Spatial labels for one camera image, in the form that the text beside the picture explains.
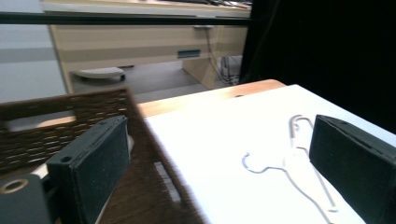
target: gray floor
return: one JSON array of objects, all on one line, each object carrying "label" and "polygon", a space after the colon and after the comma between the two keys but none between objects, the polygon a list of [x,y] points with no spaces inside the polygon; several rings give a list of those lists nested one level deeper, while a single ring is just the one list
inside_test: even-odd
[{"label": "gray floor", "polygon": [[[233,77],[237,77],[241,61],[241,56],[229,57],[228,67]],[[134,93],[137,103],[208,91],[183,70],[181,62],[141,64],[135,67],[123,67],[122,69],[126,73],[124,81],[120,81],[119,77],[90,78],[83,81],[80,77],[71,75],[74,90],[75,92],[99,91],[128,86]],[[223,70],[223,74],[228,74],[226,69]],[[219,77],[220,75],[217,78],[216,89],[232,85],[224,83],[224,80],[221,81]]]}]

